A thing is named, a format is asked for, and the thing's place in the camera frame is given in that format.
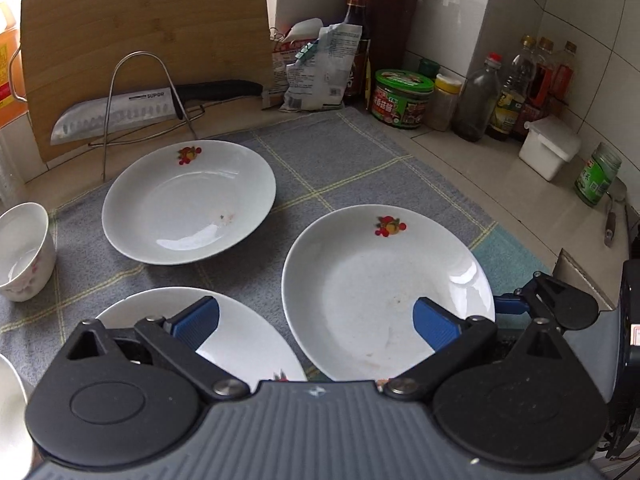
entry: metal screw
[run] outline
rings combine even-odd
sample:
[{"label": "metal screw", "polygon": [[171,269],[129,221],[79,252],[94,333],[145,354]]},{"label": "metal screw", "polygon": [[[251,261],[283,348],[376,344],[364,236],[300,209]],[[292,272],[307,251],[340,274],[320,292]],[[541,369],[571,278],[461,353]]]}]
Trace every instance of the metal screw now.
[{"label": "metal screw", "polygon": [[224,379],[213,385],[213,391],[223,397],[241,397],[246,393],[246,384],[238,379]]},{"label": "metal screw", "polygon": [[398,395],[413,395],[420,386],[411,378],[398,377],[391,379],[386,386]]}]

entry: white plastic box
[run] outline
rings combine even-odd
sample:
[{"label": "white plastic box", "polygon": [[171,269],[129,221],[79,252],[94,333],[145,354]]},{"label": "white plastic box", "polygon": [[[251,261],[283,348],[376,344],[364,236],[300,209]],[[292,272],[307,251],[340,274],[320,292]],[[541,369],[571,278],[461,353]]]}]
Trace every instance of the white plastic box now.
[{"label": "white plastic box", "polygon": [[545,180],[552,180],[562,165],[580,150],[580,138],[557,117],[549,116],[525,123],[529,135],[520,150],[520,158]]}]

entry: wooden cutting board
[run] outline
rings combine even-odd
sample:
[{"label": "wooden cutting board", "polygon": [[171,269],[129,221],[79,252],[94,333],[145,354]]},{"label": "wooden cutting board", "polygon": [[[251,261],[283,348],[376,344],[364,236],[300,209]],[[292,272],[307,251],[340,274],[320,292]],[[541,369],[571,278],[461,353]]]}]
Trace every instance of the wooden cutting board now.
[{"label": "wooden cutting board", "polygon": [[[119,60],[148,50],[175,84],[273,78],[266,0],[22,0],[22,63],[42,160],[86,141],[51,146],[53,125],[73,104],[106,97]],[[123,65],[115,93],[164,88],[148,57]]]}]

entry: green label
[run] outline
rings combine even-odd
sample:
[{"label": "green label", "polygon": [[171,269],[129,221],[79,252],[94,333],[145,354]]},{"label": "green label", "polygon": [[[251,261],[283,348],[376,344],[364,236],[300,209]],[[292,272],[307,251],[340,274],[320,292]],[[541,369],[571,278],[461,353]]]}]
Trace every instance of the green label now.
[{"label": "green label", "polygon": [[517,94],[511,94],[506,90],[500,92],[494,113],[489,121],[491,127],[507,135],[511,133],[522,111],[523,103],[524,98]]},{"label": "green label", "polygon": [[590,158],[582,173],[575,181],[575,187],[583,197],[596,205],[611,185],[604,171],[593,158]]}]

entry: metal ladle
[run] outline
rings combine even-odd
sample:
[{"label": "metal ladle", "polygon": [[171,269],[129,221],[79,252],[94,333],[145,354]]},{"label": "metal ladle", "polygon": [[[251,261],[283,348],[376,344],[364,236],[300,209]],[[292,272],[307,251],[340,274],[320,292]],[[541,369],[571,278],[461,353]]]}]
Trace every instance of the metal ladle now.
[{"label": "metal ladle", "polygon": [[619,178],[616,178],[607,189],[609,195],[609,206],[607,207],[607,223],[604,227],[604,244],[611,247],[613,237],[616,235],[616,214],[613,211],[614,202],[624,202],[626,198],[626,185]]}]

